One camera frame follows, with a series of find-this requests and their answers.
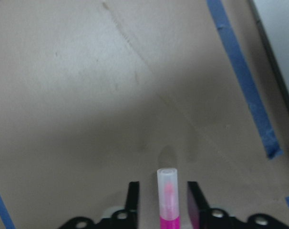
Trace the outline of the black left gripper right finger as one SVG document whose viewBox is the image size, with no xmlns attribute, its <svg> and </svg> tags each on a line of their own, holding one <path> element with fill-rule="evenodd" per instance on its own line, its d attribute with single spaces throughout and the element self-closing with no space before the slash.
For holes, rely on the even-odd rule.
<svg viewBox="0 0 289 229">
<path fill-rule="evenodd" d="M 187 208 L 192 228 L 206 229 L 207 212 L 210 206 L 195 181 L 187 182 Z"/>
</svg>

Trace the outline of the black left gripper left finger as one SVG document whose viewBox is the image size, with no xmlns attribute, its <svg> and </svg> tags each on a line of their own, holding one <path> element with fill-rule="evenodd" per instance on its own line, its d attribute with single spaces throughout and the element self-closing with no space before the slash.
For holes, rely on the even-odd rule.
<svg viewBox="0 0 289 229">
<path fill-rule="evenodd" d="M 125 202 L 129 229 L 138 228 L 139 181 L 130 182 Z"/>
</svg>

